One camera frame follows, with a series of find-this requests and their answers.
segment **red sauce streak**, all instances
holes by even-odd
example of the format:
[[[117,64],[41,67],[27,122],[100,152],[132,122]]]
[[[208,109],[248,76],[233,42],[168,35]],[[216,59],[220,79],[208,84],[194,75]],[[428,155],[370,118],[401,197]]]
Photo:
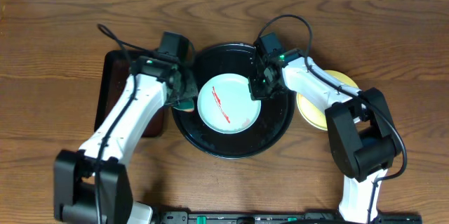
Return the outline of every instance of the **red sauce streak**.
[[[218,108],[220,109],[220,111],[222,112],[224,118],[227,120],[227,123],[231,123],[231,120],[229,120],[229,117],[226,115],[226,113],[223,111],[222,109],[222,102],[221,100],[218,98],[217,93],[215,92],[215,86],[212,87],[212,94],[213,97],[215,99],[215,102],[217,103]]]

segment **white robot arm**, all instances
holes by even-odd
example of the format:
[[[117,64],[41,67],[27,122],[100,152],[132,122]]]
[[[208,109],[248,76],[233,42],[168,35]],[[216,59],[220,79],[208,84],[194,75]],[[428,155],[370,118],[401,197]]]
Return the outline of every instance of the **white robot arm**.
[[[369,221],[375,219],[379,190],[375,190],[369,209],[373,183],[385,176],[400,148],[391,130],[352,96],[381,107],[391,121],[382,93],[374,88],[363,92],[343,84],[312,58],[303,56],[301,50],[286,51],[274,33],[257,39],[255,47],[257,72],[248,78],[252,99],[271,98],[288,89],[303,95],[324,113],[333,159],[344,174],[339,212],[343,219],[354,223],[367,223],[368,216]],[[358,132],[355,124],[360,121],[370,121],[370,127]]]
[[[107,161],[110,157],[115,157],[120,164],[127,166],[149,121],[167,100],[165,82],[160,82],[156,77],[146,74],[138,74],[136,80],[138,87],[135,99],[112,131],[102,156],[104,161]],[[97,158],[102,139],[128,102],[133,88],[133,76],[130,75],[126,80],[125,89],[112,111],[98,130],[79,148],[85,150],[84,154],[87,157]]]
[[[332,82],[336,86],[341,86],[344,90],[358,95],[361,91],[358,88],[354,88],[343,84],[335,77],[332,77],[327,72],[318,67],[312,58],[307,58],[309,65],[314,67],[316,73],[320,74],[323,78]],[[339,93],[339,91],[323,83],[309,70],[307,70],[304,63],[304,57],[295,59],[289,62],[284,68],[282,68],[282,77],[286,87],[292,91],[295,91],[303,95],[308,101],[314,104],[322,113],[326,109],[331,107],[334,103],[345,103],[352,98]],[[360,121],[360,118],[355,118],[354,123]],[[373,190],[373,182],[376,178],[385,176],[387,169],[380,169],[370,174],[363,182],[358,182],[355,178],[344,177],[343,198],[339,205],[339,212],[343,219],[355,223],[366,223],[368,219],[368,211],[371,198],[371,192]],[[377,217],[377,197],[379,189],[375,192],[374,204],[371,209],[371,220]]]

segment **green object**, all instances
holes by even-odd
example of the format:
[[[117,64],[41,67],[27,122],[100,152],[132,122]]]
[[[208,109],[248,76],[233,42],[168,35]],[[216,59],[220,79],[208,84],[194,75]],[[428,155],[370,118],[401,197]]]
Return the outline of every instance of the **green object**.
[[[195,109],[195,103],[193,99],[188,99],[188,100],[184,100],[182,101],[179,105],[174,106],[173,108],[179,110],[179,111],[192,111]]]
[[[206,224],[206,217],[205,216],[196,217],[196,224]]]

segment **black plastic bowl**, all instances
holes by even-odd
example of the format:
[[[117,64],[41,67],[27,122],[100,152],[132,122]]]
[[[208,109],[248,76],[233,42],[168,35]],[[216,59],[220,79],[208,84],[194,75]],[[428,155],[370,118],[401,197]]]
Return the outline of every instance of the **black plastic bowl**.
[[[234,73],[248,77],[255,71],[254,52],[255,48],[247,44],[222,44],[200,52],[193,66],[198,90],[219,74]],[[268,149],[286,132],[295,111],[295,94],[289,92],[263,100],[254,124],[234,134],[218,133],[209,128],[196,107],[194,112],[172,111],[177,127],[195,147],[216,157],[244,158]]]

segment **black tray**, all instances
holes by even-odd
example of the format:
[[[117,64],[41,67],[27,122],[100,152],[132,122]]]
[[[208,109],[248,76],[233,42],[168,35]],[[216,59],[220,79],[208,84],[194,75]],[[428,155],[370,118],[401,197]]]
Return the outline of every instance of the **black tray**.
[[[135,60],[141,55],[140,51],[129,51],[131,59]],[[101,79],[100,97],[98,98],[97,116],[95,118],[95,131],[101,126],[107,115],[111,112],[125,89],[126,79],[129,76],[129,64],[121,51],[111,51],[105,56],[103,75]],[[142,137],[157,137],[162,134],[164,126],[164,111],[159,109],[148,123]]]

